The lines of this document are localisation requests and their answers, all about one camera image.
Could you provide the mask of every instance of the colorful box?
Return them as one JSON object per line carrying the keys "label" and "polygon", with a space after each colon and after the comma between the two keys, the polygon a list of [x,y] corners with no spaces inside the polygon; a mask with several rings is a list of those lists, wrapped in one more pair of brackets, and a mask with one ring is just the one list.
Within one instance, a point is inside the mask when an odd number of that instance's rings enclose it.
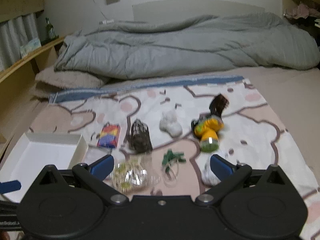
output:
{"label": "colorful box", "polygon": [[107,123],[100,133],[97,146],[105,148],[116,148],[118,146],[119,134],[119,124]]}

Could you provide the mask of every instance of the tissue box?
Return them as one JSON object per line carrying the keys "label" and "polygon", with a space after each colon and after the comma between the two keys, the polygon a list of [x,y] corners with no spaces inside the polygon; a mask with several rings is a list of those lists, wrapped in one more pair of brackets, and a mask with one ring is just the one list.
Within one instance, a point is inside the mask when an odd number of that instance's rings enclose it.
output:
{"label": "tissue box", "polygon": [[26,45],[20,47],[21,58],[28,55],[28,53],[41,47],[40,40],[38,38],[29,41]]}

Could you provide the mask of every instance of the white cardboard box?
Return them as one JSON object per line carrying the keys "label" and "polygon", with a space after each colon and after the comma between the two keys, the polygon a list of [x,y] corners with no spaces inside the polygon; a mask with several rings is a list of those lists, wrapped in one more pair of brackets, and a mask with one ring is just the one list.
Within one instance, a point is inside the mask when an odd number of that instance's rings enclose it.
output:
{"label": "white cardboard box", "polygon": [[44,166],[54,164],[58,170],[71,169],[82,162],[87,150],[82,135],[24,133],[0,170],[0,182],[18,180],[21,189],[4,196],[20,202]]}

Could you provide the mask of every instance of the green glass bottle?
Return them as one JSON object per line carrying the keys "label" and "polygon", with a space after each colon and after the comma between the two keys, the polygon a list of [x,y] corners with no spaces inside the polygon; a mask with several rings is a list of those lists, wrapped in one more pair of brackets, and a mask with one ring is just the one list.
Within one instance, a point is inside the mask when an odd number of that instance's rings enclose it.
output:
{"label": "green glass bottle", "polygon": [[56,37],[53,25],[49,22],[49,18],[46,18],[45,21],[47,22],[45,29],[47,31],[48,39],[53,40]]}

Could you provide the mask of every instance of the white sock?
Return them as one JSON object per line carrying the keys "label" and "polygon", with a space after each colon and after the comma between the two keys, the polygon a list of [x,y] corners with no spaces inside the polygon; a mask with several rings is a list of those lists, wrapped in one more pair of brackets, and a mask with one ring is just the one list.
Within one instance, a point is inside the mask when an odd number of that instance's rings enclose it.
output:
{"label": "white sock", "polygon": [[[217,150],[213,152],[213,154],[217,154],[224,159],[227,156],[226,153],[222,150]],[[204,170],[201,171],[202,182],[207,186],[216,186],[221,182],[221,180],[218,179],[218,177],[211,171],[210,168],[210,159],[213,154],[209,156],[206,164],[204,165]]]}
{"label": "white sock", "polygon": [[161,131],[169,133],[173,138],[182,135],[182,126],[178,123],[175,110],[162,113],[159,128]]}

